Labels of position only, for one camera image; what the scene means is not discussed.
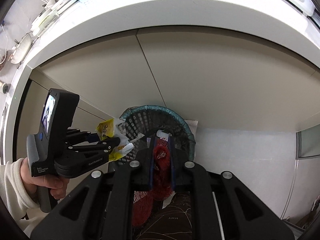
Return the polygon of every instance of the white countertop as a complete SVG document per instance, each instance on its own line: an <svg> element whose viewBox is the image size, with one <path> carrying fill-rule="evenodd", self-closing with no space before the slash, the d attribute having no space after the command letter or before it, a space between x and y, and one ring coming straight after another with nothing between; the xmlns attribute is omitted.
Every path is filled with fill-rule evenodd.
<svg viewBox="0 0 320 240"><path fill-rule="evenodd" d="M283 0L81 0L35 43L6 99L4 161L12 160L14 122L32 69L83 42L125 30L198 25L252 34L280 44L320 67L320 33Z"/></svg>

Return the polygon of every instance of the cream sweater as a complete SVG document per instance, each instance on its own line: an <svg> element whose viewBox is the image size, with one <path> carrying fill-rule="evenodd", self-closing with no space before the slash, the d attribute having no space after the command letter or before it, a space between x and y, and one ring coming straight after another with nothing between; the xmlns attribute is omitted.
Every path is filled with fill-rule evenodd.
<svg viewBox="0 0 320 240"><path fill-rule="evenodd" d="M43 217L35 217L30 220L21 219L26 215L27 209L39 207L39 204L30 198L23 186L20 176L22 161L23 159L19 159L14 163L8 162L6 165L0 165L0 196L18 226L27 236L30 236L31 231Z"/></svg>

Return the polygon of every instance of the silver bolt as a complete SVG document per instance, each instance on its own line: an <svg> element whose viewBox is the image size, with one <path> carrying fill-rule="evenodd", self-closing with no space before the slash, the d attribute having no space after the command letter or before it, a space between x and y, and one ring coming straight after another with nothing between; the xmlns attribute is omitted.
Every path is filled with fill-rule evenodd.
<svg viewBox="0 0 320 240"><path fill-rule="evenodd" d="M225 179L231 179L232 178L232 173L230 171L225 171L222 176L225 178Z"/></svg>
<svg viewBox="0 0 320 240"><path fill-rule="evenodd" d="M101 171L93 171L92 173L91 173L91 177L93 177L93 178L98 178L98 177L100 177L101 176Z"/></svg>
<svg viewBox="0 0 320 240"><path fill-rule="evenodd" d="M139 167L139 165L140 165L140 162L138 162L138 161L131 161L130 162L130 166L133 168Z"/></svg>
<svg viewBox="0 0 320 240"><path fill-rule="evenodd" d="M193 167L195 166L195 163L194 163L194 162L186 162L184 165L185 165L187 168L191 169L191 168L193 168Z"/></svg>

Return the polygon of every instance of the human hand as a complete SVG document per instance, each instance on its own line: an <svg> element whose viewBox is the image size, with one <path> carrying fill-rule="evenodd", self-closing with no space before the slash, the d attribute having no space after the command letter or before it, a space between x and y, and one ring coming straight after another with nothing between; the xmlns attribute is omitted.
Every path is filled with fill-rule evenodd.
<svg viewBox="0 0 320 240"><path fill-rule="evenodd" d="M55 199L64 198L69 183L69 179L57 177L51 174L31 177L28 158L25 158L20 167L22 183L31 198L36 196L37 186L51 188L50 193Z"/></svg>

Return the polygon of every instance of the yellow plastic wrapper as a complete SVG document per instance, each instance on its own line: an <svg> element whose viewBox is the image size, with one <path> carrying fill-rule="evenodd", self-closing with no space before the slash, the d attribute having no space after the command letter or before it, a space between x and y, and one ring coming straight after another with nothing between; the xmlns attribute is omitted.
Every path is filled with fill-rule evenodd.
<svg viewBox="0 0 320 240"><path fill-rule="evenodd" d="M112 137L119 137L120 144L113 149L109 154L109 162L117 161L126 156L133 148L133 144L125 135L125 120L112 118L101 122L96 128L96 132L100 140L105 140Z"/></svg>

